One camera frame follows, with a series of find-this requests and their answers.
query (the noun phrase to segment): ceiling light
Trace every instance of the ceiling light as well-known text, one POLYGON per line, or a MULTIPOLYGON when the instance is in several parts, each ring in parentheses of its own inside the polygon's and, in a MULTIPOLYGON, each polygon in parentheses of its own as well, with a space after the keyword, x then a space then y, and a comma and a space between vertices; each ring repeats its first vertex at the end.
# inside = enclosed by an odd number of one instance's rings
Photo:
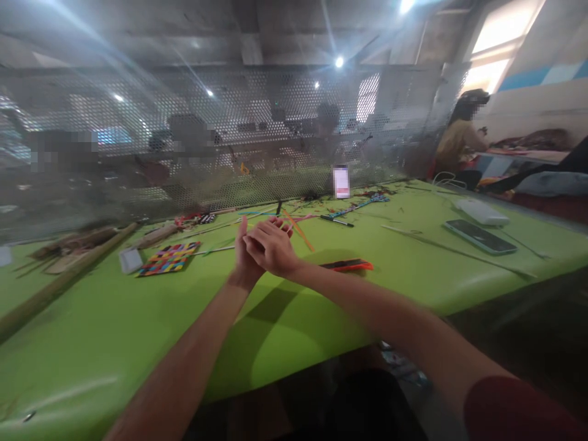
POLYGON ((405 14, 415 5, 415 0, 402 0, 400 3, 400 13, 405 14))

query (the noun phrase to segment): phone screen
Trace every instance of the phone screen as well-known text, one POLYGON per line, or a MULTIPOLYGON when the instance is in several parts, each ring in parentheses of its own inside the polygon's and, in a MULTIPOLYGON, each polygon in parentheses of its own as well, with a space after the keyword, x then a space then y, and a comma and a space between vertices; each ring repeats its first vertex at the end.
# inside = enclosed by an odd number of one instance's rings
POLYGON ((335 197, 337 199, 348 198, 351 196, 349 188, 349 170, 346 165, 333 166, 333 187, 335 188, 335 197))
POLYGON ((466 220, 449 220, 446 224, 452 229, 459 230, 463 234, 470 236, 476 242, 479 242, 496 252, 513 252, 517 250, 516 246, 494 236, 492 233, 488 233, 486 230, 483 230, 466 220))

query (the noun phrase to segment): red sleeve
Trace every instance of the red sleeve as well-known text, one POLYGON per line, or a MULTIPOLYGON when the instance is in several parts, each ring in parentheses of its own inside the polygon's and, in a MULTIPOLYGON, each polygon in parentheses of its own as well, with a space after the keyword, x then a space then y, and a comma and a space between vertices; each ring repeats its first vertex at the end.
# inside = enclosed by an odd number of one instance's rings
POLYGON ((465 399, 471 441, 588 440, 588 429, 561 405, 518 379, 488 377, 465 399))

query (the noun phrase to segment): ceiling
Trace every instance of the ceiling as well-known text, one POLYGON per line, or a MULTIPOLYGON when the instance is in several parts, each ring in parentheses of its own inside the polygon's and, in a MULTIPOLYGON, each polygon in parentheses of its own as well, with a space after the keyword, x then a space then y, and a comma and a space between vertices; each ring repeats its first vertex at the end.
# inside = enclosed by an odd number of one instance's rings
POLYGON ((450 62, 475 0, 4 0, 0 67, 450 62))

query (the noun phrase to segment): finger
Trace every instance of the finger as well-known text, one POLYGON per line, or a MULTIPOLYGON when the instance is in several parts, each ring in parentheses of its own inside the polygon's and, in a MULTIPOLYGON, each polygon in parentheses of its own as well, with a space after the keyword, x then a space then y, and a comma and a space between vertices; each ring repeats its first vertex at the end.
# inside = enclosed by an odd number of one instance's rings
POLYGON ((245 237, 250 237, 255 239, 256 241, 258 241, 264 248, 267 247, 267 245, 270 244, 270 236, 261 231, 259 228, 255 227, 253 230, 251 230, 249 233, 247 233, 247 236, 245 237))
POLYGON ((286 234, 288 234, 289 238, 291 238, 294 234, 294 225, 285 225, 282 227, 282 229, 286 232, 286 234))
POLYGON ((268 235, 274 235, 276 234, 276 231, 280 230, 277 226, 275 226, 275 224, 272 224, 271 222, 260 222, 257 224, 257 228, 268 235))
POLYGON ((249 255, 253 257, 253 260, 255 260, 255 262, 258 265, 261 266, 264 258, 263 251, 259 249, 259 247, 252 238, 245 236, 243 238, 243 241, 245 242, 245 249, 247 250, 249 255))
POLYGON ((284 220, 277 217, 275 222, 272 222, 272 224, 274 224, 278 228, 282 228, 282 225, 284 224, 284 220))
POLYGON ((247 216, 243 216, 241 218, 241 225, 239 225, 239 229, 237 230, 237 237, 236 239, 239 240, 243 238, 244 235, 247 234, 247 216))

